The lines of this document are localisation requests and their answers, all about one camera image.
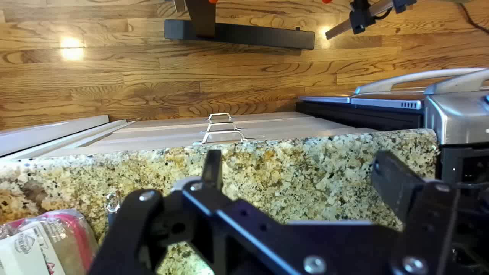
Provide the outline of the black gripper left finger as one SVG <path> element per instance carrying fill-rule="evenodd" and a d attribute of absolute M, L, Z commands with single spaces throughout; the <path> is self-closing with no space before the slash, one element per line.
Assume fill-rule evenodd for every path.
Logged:
<path fill-rule="evenodd" d="M 210 150 L 202 176 L 184 181 L 162 196 L 158 190 L 130 193 L 112 219 L 89 275 L 155 275 L 167 248 L 188 244 L 216 265 L 213 216 L 222 199 L 222 152 Z"/>

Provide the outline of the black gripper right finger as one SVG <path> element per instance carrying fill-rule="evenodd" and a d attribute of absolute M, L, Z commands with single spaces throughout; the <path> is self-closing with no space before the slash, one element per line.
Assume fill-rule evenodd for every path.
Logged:
<path fill-rule="evenodd" d="M 370 181 L 404 225 L 394 275 L 489 275 L 486 184 L 424 179 L 391 152 L 376 153 Z"/>

